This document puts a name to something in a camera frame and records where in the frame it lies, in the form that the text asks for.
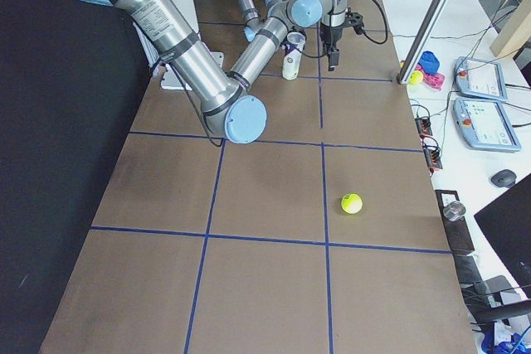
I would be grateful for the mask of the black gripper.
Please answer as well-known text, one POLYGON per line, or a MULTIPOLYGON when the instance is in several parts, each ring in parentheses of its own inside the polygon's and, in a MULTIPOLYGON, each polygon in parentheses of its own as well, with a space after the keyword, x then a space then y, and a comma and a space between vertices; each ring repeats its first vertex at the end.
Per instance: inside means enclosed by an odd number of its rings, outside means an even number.
POLYGON ((328 71, 335 71, 339 65, 340 51, 338 42, 343 35, 343 26, 331 27, 326 24, 319 25, 319 37, 323 45, 323 53, 327 54, 328 71))

